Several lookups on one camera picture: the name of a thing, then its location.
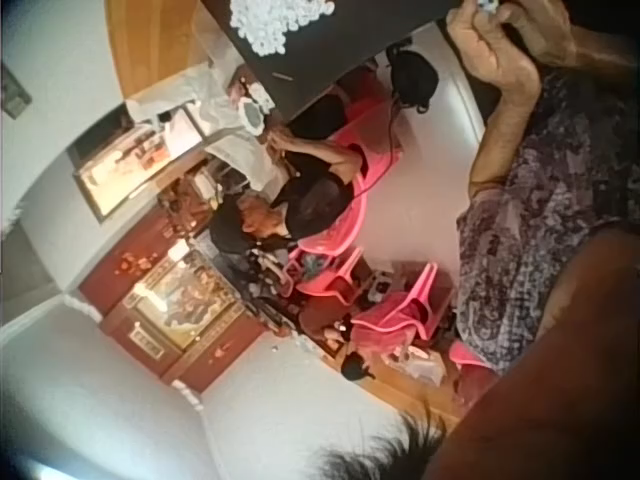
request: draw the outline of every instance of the framed picture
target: framed picture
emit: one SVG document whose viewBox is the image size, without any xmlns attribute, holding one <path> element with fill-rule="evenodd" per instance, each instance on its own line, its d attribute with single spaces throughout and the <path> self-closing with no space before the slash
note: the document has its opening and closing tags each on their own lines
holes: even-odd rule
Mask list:
<svg viewBox="0 0 640 480">
<path fill-rule="evenodd" d="M 167 257 L 139 283 L 139 293 L 129 294 L 125 305 L 181 350 L 236 303 L 233 290 L 196 250 L 178 262 Z"/>
<path fill-rule="evenodd" d="M 138 345 L 154 360 L 159 360 L 164 353 L 164 349 L 151 336 L 144 331 L 139 325 L 136 325 L 129 334 L 129 339 Z"/>
</svg>

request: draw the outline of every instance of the white pieces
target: white pieces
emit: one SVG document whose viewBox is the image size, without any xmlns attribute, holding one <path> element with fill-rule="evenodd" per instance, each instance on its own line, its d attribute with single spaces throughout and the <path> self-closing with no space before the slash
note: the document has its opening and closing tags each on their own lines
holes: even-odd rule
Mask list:
<svg viewBox="0 0 640 480">
<path fill-rule="evenodd" d="M 295 32 L 334 10 L 335 3 L 326 0 L 231 0 L 229 25 L 258 55 L 284 55 L 285 33 Z"/>
<path fill-rule="evenodd" d="M 500 3 L 498 0 L 478 0 L 478 6 L 487 13 L 495 14 Z"/>
</svg>

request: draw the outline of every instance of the person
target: person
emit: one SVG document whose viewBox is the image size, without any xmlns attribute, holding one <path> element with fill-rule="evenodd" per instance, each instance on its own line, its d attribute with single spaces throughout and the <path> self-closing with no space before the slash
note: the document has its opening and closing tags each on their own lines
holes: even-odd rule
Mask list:
<svg viewBox="0 0 640 480">
<path fill-rule="evenodd" d="M 597 234 L 570 267 L 611 238 Z M 640 263 L 600 266 L 446 438 L 414 422 L 371 448 L 324 452 L 318 478 L 584 480 L 637 470 Z"/>
<path fill-rule="evenodd" d="M 272 202 L 253 191 L 223 200 L 209 226 L 222 252 L 244 253 L 258 246 L 268 251 L 323 232 L 353 200 L 355 176 L 367 170 L 364 152 L 355 144 L 303 140 L 284 127 L 274 128 L 268 143 L 286 152 L 289 179 Z"/>
<path fill-rule="evenodd" d="M 501 92 L 458 219 L 457 328 L 504 374 L 557 321 L 581 276 L 640 261 L 637 56 L 571 25 L 560 0 L 506 3 L 496 15 L 465 0 L 448 31 L 466 69 Z M 611 250 L 569 268 L 598 234 Z"/>
<path fill-rule="evenodd" d="M 397 434 L 376 437 L 373 446 L 358 452 L 329 449 L 319 455 L 319 474 L 327 480 L 420 479 L 445 439 L 442 422 L 401 416 Z"/>
</svg>

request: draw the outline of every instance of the small object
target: small object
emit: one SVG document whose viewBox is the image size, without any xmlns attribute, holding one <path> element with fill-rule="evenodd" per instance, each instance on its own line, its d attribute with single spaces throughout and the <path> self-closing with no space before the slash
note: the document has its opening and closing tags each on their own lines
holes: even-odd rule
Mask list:
<svg viewBox="0 0 640 480">
<path fill-rule="evenodd" d="M 242 97 L 238 102 L 238 114 L 240 122 L 250 134 L 257 137 L 264 132 L 264 114 L 253 100 Z"/>
<path fill-rule="evenodd" d="M 276 78 L 279 78 L 280 80 L 287 80 L 289 82 L 293 82 L 293 77 L 290 77 L 289 75 L 285 75 L 284 73 L 271 72 L 271 75 L 273 75 Z"/>
<path fill-rule="evenodd" d="M 478 0 L 478 6 L 487 13 L 495 14 L 500 3 L 498 0 Z"/>
<path fill-rule="evenodd" d="M 367 293 L 367 299 L 371 303 L 380 303 L 391 287 L 393 278 L 387 272 L 376 272 L 373 283 Z"/>
<path fill-rule="evenodd" d="M 335 3 L 327 2 L 322 7 L 322 13 L 324 13 L 325 15 L 331 15 L 335 9 L 336 9 Z"/>
</svg>

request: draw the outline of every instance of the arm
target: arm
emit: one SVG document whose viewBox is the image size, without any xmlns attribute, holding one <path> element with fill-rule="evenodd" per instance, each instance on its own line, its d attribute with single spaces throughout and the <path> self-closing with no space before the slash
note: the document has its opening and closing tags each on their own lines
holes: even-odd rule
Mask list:
<svg viewBox="0 0 640 480">
<path fill-rule="evenodd" d="M 540 96 L 533 62 L 504 34 L 497 16 L 479 12 L 477 0 L 465 0 L 447 17 L 451 39 L 469 73 L 500 89 L 502 98 L 489 119 L 471 167 L 469 196 L 502 184 Z"/>
<path fill-rule="evenodd" d="M 480 148 L 469 175 L 469 198 L 478 192 L 502 185 L 511 164 L 534 103 L 518 105 L 502 97 L 489 118 Z"/>
<path fill-rule="evenodd" d="M 575 68 L 590 71 L 603 80 L 620 86 L 637 81 L 638 52 L 621 37 L 572 27 L 575 40 Z"/>
<path fill-rule="evenodd" d="M 562 0 L 517 0 L 501 5 L 497 16 L 520 32 L 531 54 L 542 63 L 582 69 L 619 85 L 634 83 L 638 68 L 634 45 L 571 25 Z"/>
<path fill-rule="evenodd" d="M 296 138 L 284 128 L 270 132 L 269 143 L 277 150 L 305 153 L 319 158 L 331 165 L 329 171 L 340 177 L 345 184 L 351 182 L 362 167 L 362 157 L 350 148 L 330 141 Z"/>
</svg>

